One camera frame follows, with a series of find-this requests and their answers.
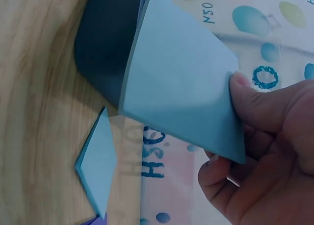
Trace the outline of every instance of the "blue circle pattern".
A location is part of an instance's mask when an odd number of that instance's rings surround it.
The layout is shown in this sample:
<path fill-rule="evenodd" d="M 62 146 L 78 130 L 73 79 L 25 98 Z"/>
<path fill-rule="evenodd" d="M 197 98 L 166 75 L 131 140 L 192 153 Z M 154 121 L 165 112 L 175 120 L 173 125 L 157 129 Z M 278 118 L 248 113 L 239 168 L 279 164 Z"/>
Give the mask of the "blue circle pattern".
<path fill-rule="evenodd" d="M 261 82 L 259 80 L 259 78 L 257 77 L 257 74 L 259 72 L 268 72 L 268 73 L 272 74 L 275 78 L 275 81 L 270 82 L 270 83 Z M 275 70 L 272 67 L 259 66 L 253 72 L 252 80 L 253 80 L 254 84 L 257 85 L 261 89 L 271 89 L 277 85 L 277 83 L 279 81 L 279 77 L 278 77 L 277 72 L 275 72 Z"/>
<path fill-rule="evenodd" d="M 156 219 L 161 224 L 166 224 L 167 222 L 170 221 L 170 215 L 167 213 L 159 213 L 156 215 Z"/>
<path fill-rule="evenodd" d="M 305 66 L 304 78 L 305 79 L 314 79 L 314 64 L 309 63 Z"/>
<path fill-rule="evenodd" d="M 139 224 L 140 225 L 149 225 L 149 220 L 148 219 L 140 219 Z"/>
<path fill-rule="evenodd" d="M 195 145 L 193 145 L 193 144 L 190 144 L 190 145 L 188 145 L 188 146 L 186 147 L 186 149 L 187 149 L 188 151 L 195 152 L 195 151 L 197 151 L 197 146 L 195 146 Z"/>
<path fill-rule="evenodd" d="M 262 44 L 261 56 L 267 62 L 277 62 L 279 60 L 278 47 L 272 43 Z"/>

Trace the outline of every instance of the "finger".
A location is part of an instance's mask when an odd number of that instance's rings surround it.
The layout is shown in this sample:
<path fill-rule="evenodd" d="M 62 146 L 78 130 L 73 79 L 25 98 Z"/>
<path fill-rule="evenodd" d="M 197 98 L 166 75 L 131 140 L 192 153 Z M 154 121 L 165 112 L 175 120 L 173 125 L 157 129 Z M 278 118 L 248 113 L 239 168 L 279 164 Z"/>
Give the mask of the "finger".
<path fill-rule="evenodd" d="M 297 94 L 310 81 L 302 81 L 290 87 L 260 93 L 250 87 L 250 82 L 240 72 L 230 79 L 233 105 L 240 119 L 261 131 L 279 132 L 285 117 L 298 99 Z"/>
<path fill-rule="evenodd" d="M 276 151 L 275 138 L 272 135 L 248 125 L 244 127 L 244 141 L 246 154 L 255 160 Z"/>
<path fill-rule="evenodd" d="M 211 204 L 223 215 L 228 203 L 238 187 L 227 180 L 230 172 L 230 160 L 212 157 L 211 161 L 205 163 L 199 170 L 198 180 L 200 186 Z"/>
<path fill-rule="evenodd" d="M 234 165 L 231 166 L 228 179 L 234 182 L 237 186 L 241 186 L 241 183 L 250 175 L 257 163 L 258 162 L 255 159 L 249 156 L 246 157 L 245 165 L 234 163 Z"/>

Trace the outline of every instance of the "blue letter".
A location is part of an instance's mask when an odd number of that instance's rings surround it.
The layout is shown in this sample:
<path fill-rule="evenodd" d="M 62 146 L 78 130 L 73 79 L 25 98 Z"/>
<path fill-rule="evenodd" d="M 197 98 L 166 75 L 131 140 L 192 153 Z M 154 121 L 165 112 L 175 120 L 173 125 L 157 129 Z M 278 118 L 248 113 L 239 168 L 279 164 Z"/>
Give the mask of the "blue letter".
<path fill-rule="evenodd" d="M 155 174 L 154 173 L 154 168 L 158 168 L 158 167 L 164 167 L 163 163 L 155 163 L 155 162 L 142 162 L 142 167 L 148 167 L 149 168 L 149 172 L 142 172 L 142 176 L 144 177 L 157 177 L 157 178 L 163 178 L 164 175 L 162 174 Z"/>
<path fill-rule="evenodd" d="M 143 158 L 150 156 L 152 153 L 155 153 L 158 159 L 163 158 L 163 150 L 161 150 L 160 148 L 150 148 L 149 150 L 147 150 L 145 145 L 143 146 Z"/>
<path fill-rule="evenodd" d="M 149 130 L 149 129 L 155 130 L 155 131 L 157 131 L 157 132 L 160 132 L 161 137 L 160 137 L 160 138 L 157 138 L 157 139 L 150 139 L 150 138 L 146 138 L 145 135 L 144 135 L 144 137 L 143 137 L 143 143 L 144 143 L 144 144 L 153 145 L 153 144 L 161 143 L 161 142 L 165 139 L 166 134 L 165 134 L 164 132 L 158 131 L 158 130 L 153 129 L 153 128 L 150 128 L 150 127 L 148 127 L 148 126 L 145 126 L 145 127 L 144 127 L 144 132 L 147 131 L 147 130 Z"/>
<path fill-rule="evenodd" d="M 210 14 L 210 15 L 213 15 L 214 13 L 210 10 L 206 11 L 205 9 L 203 9 L 203 15 L 206 15 L 206 14 Z"/>
<path fill-rule="evenodd" d="M 204 16 L 204 15 L 203 15 L 203 17 L 205 18 L 205 19 L 203 20 L 204 23 L 215 23 L 215 22 L 211 22 L 209 17 L 206 17 L 206 16 Z"/>
<path fill-rule="evenodd" d="M 308 0 L 309 3 L 314 4 L 314 2 L 312 2 L 313 0 Z"/>
<path fill-rule="evenodd" d="M 211 3 L 203 3 L 202 6 L 204 8 L 213 8 L 213 5 Z"/>

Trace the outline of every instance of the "light blue paper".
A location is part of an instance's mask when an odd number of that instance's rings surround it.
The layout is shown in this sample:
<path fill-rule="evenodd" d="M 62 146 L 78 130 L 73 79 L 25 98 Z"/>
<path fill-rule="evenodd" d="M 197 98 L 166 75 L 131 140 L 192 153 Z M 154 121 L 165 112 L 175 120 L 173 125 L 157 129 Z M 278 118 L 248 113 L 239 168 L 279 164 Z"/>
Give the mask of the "light blue paper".
<path fill-rule="evenodd" d="M 245 162 L 231 103 L 236 56 L 171 0 L 146 0 L 119 112 L 213 153 Z"/>
<path fill-rule="evenodd" d="M 116 166 L 116 155 L 107 109 L 97 118 L 80 155 L 75 170 L 80 177 L 95 213 L 104 218 Z"/>

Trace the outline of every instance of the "fingernail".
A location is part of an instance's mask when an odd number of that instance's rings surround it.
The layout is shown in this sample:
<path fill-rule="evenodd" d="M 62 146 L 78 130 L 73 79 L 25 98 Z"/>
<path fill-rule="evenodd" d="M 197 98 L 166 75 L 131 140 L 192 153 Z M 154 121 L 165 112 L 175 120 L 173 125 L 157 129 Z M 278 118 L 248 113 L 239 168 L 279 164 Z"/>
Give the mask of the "fingernail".
<path fill-rule="evenodd" d="M 209 159 L 209 161 L 206 163 L 206 166 L 208 166 L 208 165 L 214 163 L 215 161 L 218 160 L 218 158 L 219 158 L 219 155 L 217 155 L 217 154 L 213 155 L 213 156 Z"/>
<path fill-rule="evenodd" d="M 242 86 L 249 86 L 251 87 L 250 80 L 241 72 L 234 72 L 232 78 L 236 80 L 236 82 Z"/>

